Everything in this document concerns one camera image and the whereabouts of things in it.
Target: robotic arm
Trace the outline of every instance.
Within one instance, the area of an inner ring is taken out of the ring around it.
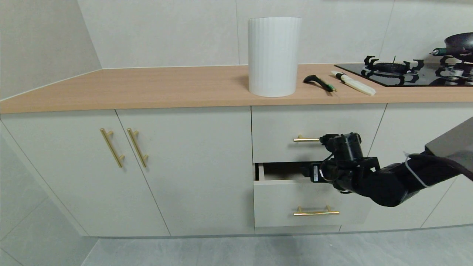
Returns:
[[[320,143],[332,155],[304,166],[303,174],[312,182],[330,183],[341,193],[369,197],[382,206],[397,206],[420,190],[460,174],[473,181],[473,117],[427,143],[422,153],[384,168],[377,157],[363,156],[357,133],[327,134]]]

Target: white cabinet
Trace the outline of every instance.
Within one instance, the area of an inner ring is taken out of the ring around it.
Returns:
[[[473,115],[473,103],[388,104],[369,156],[381,167],[404,162],[403,151],[418,153],[424,145]],[[342,225],[341,231],[377,231],[420,228],[453,179],[421,190],[397,207],[374,205],[362,225]],[[470,193],[466,201],[472,202]],[[452,204],[451,211],[463,211]]]
[[[2,115],[42,178],[90,236],[169,232],[114,110]],[[120,168],[100,129],[116,153]]]
[[[250,107],[117,114],[139,132],[140,165],[171,235],[254,233]]]
[[[298,135],[357,132],[365,154],[373,142],[386,104],[253,106],[253,162],[323,160],[330,153],[318,142],[293,142]]]
[[[372,205],[370,199],[341,194],[330,184],[312,183],[297,163],[258,164],[258,177],[254,182],[257,228],[363,223]]]
[[[459,175],[422,228],[473,223],[473,182]]]

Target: gold bar handle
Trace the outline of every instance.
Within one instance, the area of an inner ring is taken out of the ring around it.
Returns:
[[[127,128],[126,131],[128,131],[128,134],[130,135],[131,142],[133,143],[133,146],[135,146],[135,150],[138,154],[138,157],[140,158],[141,164],[146,168],[146,160],[148,160],[148,155],[143,156],[143,153],[141,153],[141,149],[138,146],[138,141],[136,140],[136,137],[138,137],[139,133],[138,130],[133,131],[131,128]]]
[[[303,212],[302,207],[297,207],[297,213],[293,213],[294,216],[314,216],[314,215],[331,215],[331,214],[340,214],[340,212],[332,211],[329,205],[326,206],[326,212]]]
[[[297,136],[294,142],[320,142],[320,139],[306,139],[302,135]]]
[[[100,129],[100,132],[102,133],[102,136],[104,137],[105,142],[108,145],[108,148],[112,152],[112,155],[114,156],[115,161],[117,161],[118,167],[122,168],[123,167],[122,160],[125,158],[125,155],[118,156],[114,147],[112,146],[112,143],[110,143],[110,138],[113,136],[114,132],[111,130],[107,132],[103,128]]]

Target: kitchen counter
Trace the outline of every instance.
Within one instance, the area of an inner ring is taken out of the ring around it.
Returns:
[[[355,80],[376,89],[364,95],[329,76],[333,64],[302,64],[293,95],[265,98],[248,91],[248,66],[106,69],[60,81],[0,102],[0,113],[48,111],[268,106],[358,103],[473,102],[472,87],[388,88],[354,74]],[[328,93],[302,80],[316,74],[334,85]]]

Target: ribbed white vase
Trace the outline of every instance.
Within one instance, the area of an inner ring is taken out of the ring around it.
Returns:
[[[301,18],[252,18],[248,21],[250,92],[282,97],[296,91]]]

